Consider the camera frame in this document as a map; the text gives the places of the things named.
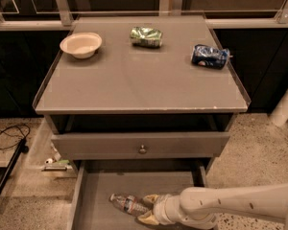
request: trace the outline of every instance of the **can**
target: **can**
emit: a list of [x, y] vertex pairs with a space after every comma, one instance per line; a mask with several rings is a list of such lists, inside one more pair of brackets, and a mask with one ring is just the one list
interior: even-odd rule
[[209, 68], [222, 69], [229, 60], [229, 49], [219, 50], [207, 45], [194, 46], [191, 61], [193, 64]]
[[162, 45], [162, 32], [154, 28], [133, 27], [130, 38], [136, 46], [159, 48]]

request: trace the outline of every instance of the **green can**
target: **green can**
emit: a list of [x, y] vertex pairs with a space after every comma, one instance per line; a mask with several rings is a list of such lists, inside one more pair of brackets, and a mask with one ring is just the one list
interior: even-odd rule
[[131, 42], [136, 46], [158, 48], [162, 45], [162, 32], [153, 28], [133, 27]]

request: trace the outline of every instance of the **white bowl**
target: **white bowl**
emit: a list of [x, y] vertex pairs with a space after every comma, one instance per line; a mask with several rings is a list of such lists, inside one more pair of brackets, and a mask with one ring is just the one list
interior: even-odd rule
[[102, 41], [103, 39], [94, 33], [72, 34], [60, 43], [60, 48], [75, 58], [90, 58]]

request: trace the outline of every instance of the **drawer handle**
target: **drawer handle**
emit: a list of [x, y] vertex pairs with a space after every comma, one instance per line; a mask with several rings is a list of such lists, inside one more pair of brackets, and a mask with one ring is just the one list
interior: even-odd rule
[[144, 145], [141, 145], [141, 148], [139, 149], [138, 153], [141, 153], [141, 154], [145, 154], [147, 152], [146, 148]]

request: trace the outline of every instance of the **concrete floor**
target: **concrete floor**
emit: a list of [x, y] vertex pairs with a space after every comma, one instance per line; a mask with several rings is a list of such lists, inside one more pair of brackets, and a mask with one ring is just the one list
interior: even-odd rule
[[[0, 229], [66, 229], [75, 177], [42, 172], [53, 155], [51, 132], [42, 119], [0, 120], [0, 127], [25, 123], [31, 127], [30, 151], [22, 154], [0, 198]], [[288, 182], [288, 122], [274, 126], [266, 114], [238, 115], [222, 155], [207, 175], [212, 188]], [[13, 149], [0, 151], [0, 166]], [[283, 224], [221, 214], [219, 229], [283, 229]]]

